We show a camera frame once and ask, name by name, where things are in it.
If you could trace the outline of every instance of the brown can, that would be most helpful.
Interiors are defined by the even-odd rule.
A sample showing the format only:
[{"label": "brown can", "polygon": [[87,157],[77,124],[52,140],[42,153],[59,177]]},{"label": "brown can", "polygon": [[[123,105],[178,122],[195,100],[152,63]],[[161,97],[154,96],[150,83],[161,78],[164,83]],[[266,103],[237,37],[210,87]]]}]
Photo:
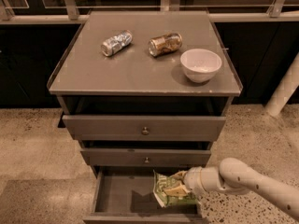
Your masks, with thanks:
[{"label": "brown can", "polygon": [[149,41],[149,53],[156,57],[162,54],[170,53],[178,50],[182,45],[180,34],[171,33],[152,38]]}]

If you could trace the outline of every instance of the gray tabletop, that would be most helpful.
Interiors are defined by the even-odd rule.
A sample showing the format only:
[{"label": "gray tabletop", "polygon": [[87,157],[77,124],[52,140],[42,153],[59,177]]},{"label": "gray tabletop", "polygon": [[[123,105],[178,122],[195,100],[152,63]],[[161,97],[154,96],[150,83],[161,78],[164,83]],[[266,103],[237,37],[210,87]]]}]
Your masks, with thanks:
[{"label": "gray tabletop", "polygon": [[[102,42],[122,30],[133,33],[132,44],[105,57]],[[152,57],[149,40],[170,32],[182,35],[182,47]],[[181,54],[195,48],[212,50],[222,59],[220,72],[205,85],[189,81],[180,67]],[[240,92],[234,69],[202,11],[94,11],[50,86],[50,93],[57,95],[238,96]]]}]

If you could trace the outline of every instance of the white pole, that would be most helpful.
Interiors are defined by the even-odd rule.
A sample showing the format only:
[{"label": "white pole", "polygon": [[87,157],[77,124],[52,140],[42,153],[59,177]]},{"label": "white pole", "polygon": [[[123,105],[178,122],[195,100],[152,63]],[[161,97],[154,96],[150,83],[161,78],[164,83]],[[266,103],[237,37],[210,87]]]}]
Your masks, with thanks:
[{"label": "white pole", "polygon": [[281,79],[280,84],[273,93],[265,110],[271,116],[277,116],[285,104],[289,101],[292,94],[299,86],[299,53],[293,60],[286,75]]}]

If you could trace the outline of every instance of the can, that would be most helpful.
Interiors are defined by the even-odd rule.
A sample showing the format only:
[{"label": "can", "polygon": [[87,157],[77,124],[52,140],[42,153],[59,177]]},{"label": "can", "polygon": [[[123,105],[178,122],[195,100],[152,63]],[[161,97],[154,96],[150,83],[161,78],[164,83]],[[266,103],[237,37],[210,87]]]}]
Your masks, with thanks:
[{"label": "can", "polygon": [[182,37],[178,33],[171,33],[152,38],[149,41],[149,54],[157,57],[178,50],[182,45]]},{"label": "can", "polygon": [[124,30],[121,33],[112,36],[102,43],[101,50],[105,56],[112,56],[124,47],[128,46],[133,39],[132,33],[129,30]]}]

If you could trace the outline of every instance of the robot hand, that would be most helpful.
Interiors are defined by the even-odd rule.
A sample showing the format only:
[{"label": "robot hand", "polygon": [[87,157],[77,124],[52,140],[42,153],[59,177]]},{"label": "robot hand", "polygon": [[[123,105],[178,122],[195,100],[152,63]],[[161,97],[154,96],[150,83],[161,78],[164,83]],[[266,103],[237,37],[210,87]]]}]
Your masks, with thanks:
[{"label": "robot hand", "polygon": [[225,159],[219,168],[194,167],[181,179],[186,189],[196,197],[209,191],[235,195],[254,191],[299,221],[299,190],[261,175],[237,159]]}]

